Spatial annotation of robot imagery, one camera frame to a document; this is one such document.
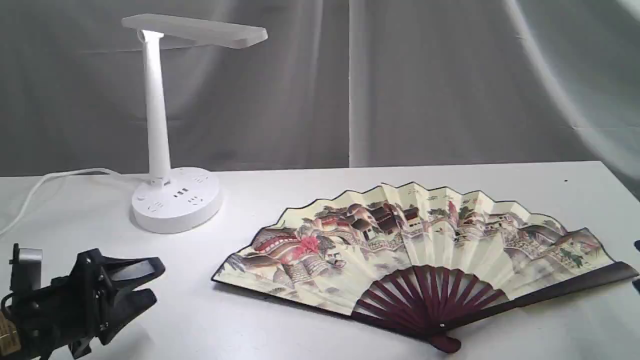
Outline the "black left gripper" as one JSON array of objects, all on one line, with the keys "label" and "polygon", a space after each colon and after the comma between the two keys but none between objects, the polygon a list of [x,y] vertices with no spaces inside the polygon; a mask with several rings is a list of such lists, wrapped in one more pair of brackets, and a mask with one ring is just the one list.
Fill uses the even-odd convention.
[{"label": "black left gripper", "polygon": [[[165,271],[158,257],[103,257],[96,248],[78,253],[68,275],[36,291],[10,291],[2,298],[1,358],[47,360],[67,347],[71,357],[79,359],[91,353],[94,338],[107,346],[157,303],[151,289],[135,290]],[[128,294],[109,304],[106,292]]]}]

